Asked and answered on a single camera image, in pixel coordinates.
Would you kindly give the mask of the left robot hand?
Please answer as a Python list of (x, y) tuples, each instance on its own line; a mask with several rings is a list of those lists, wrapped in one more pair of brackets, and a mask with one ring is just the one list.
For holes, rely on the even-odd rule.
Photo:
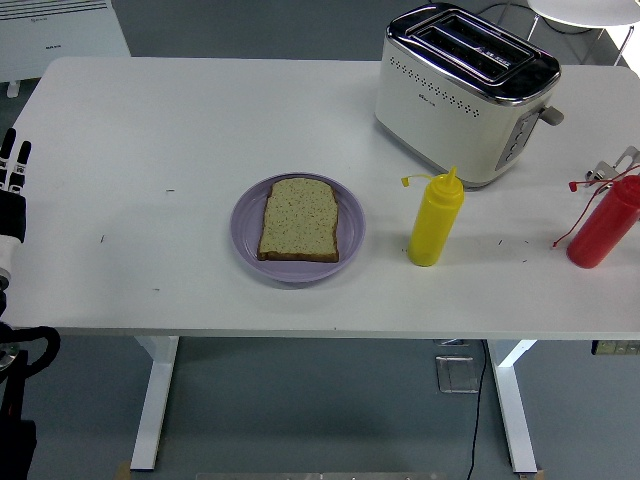
[(12, 277), (12, 263), (16, 248), (26, 235), (26, 198), (22, 190), (26, 179), (26, 166), (32, 145), (23, 141), (15, 162), (10, 165), (17, 133), (9, 128), (1, 143), (1, 290), (5, 291)]

